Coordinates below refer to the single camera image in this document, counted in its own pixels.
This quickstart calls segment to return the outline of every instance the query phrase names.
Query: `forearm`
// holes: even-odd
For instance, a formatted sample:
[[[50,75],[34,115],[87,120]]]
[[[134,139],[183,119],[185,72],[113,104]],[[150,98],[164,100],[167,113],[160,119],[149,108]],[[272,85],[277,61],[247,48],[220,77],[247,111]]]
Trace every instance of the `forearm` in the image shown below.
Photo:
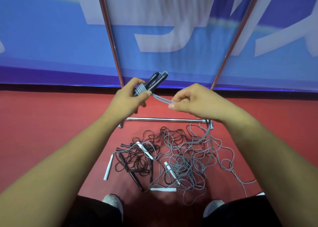
[[[116,125],[106,112],[7,188],[0,195],[0,222],[60,225]]]
[[[224,122],[280,221],[311,226],[318,195],[318,170],[242,109]]]

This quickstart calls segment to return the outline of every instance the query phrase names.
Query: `black pants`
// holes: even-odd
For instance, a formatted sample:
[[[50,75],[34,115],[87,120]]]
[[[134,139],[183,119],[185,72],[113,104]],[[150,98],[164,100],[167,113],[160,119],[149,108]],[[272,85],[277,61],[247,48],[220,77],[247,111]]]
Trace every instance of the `black pants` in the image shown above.
[[[229,202],[203,218],[202,226],[281,226],[267,198],[254,196]],[[119,209],[78,196],[63,226],[122,226]]]

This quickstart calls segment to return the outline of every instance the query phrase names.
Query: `right hand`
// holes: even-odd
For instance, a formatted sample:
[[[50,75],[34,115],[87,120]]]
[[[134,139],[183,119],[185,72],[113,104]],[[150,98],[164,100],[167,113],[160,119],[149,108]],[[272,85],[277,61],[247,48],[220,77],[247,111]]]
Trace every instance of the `right hand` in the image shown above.
[[[169,109],[222,123],[240,109],[200,84],[193,84],[180,90],[172,101],[174,103],[169,104]]]

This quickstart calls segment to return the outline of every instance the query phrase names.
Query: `hand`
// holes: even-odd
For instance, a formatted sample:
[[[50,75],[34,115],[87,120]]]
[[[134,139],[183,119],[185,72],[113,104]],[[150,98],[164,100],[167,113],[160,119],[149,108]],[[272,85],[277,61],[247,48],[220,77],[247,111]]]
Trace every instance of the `hand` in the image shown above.
[[[138,96],[133,96],[133,89],[141,83],[145,83],[145,81],[138,78],[132,78],[128,84],[116,92],[106,112],[115,117],[118,122],[121,122],[133,113],[137,114],[140,105],[146,107],[145,100],[149,98],[151,91],[143,92]]]
[[[237,112],[239,107],[200,84],[180,90],[169,104],[172,110],[190,113],[202,119],[224,122]]]

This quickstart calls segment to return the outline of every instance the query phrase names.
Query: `person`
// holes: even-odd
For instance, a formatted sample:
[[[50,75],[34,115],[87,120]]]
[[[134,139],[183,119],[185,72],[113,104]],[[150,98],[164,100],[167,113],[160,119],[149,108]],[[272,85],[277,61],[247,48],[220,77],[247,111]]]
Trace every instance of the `person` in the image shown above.
[[[116,126],[146,106],[151,92],[132,96],[140,83],[144,81],[130,80],[98,120],[1,193],[1,226],[122,225],[116,196],[101,202],[77,194]],[[212,201],[203,226],[318,225],[315,166],[243,109],[199,84],[180,90],[172,100],[169,109],[224,124],[265,192],[227,204]]]

